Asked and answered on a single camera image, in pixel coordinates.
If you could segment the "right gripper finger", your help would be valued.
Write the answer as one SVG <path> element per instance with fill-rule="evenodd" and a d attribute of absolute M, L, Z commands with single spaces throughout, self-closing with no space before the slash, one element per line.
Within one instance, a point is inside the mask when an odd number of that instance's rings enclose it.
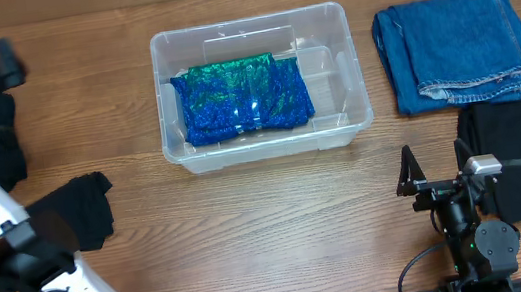
<path fill-rule="evenodd" d="M 398 196 L 413 196 L 427 185 L 427 179 L 408 145 L 402 147 L 400 173 L 397 185 Z"/>
<path fill-rule="evenodd" d="M 454 141 L 455 156 L 458 164 L 458 171 L 462 172 L 465 168 L 467 160 L 473 156 L 471 147 L 459 137 Z"/>

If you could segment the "black cloth with tape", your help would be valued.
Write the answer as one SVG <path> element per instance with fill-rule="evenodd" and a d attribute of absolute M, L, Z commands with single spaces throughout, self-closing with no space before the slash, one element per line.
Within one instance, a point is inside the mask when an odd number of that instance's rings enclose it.
<path fill-rule="evenodd" d="M 494 155 L 502 164 L 492 191 L 494 214 L 521 222 L 521 101 L 476 104 L 460 111 L 457 137 L 473 155 Z"/>

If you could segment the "blue denim jeans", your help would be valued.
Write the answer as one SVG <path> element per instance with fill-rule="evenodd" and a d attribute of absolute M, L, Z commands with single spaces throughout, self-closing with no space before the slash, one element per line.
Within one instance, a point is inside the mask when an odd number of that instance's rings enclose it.
<path fill-rule="evenodd" d="M 521 100 L 521 19 L 511 0 L 393 5 L 374 15 L 371 32 L 402 114 Z"/>

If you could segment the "blue green sequin fabric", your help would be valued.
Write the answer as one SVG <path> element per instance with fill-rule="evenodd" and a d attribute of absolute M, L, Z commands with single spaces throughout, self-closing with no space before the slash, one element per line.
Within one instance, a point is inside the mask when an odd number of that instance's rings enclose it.
<path fill-rule="evenodd" d="M 269 52 L 191 67 L 170 83 L 181 98 L 186 141 L 211 145 L 242 133 L 293 129 L 315 115 L 298 59 Z"/>

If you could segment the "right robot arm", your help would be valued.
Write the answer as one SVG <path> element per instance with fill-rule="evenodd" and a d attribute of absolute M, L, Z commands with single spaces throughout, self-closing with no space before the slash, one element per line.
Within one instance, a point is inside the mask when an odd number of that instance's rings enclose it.
<path fill-rule="evenodd" d="M 512 279 L 519 268 L 519 230 L 500 219 L 482 220 L 478 213 L 489 185 L 502 171 L 500 161 L 491 154 L 472 156 L 455 178 L 429 181 L 405 145 L 400 168 L 397 195 L 413 197 L 416 212 L 428 211 L 443 240 L 406 265 L 398 279 L 398 292 L 403 292 L 411 267 L 441 248 L 450 251 L 456 274 L 427 292 L 521 292 L 521 282 Z"/>

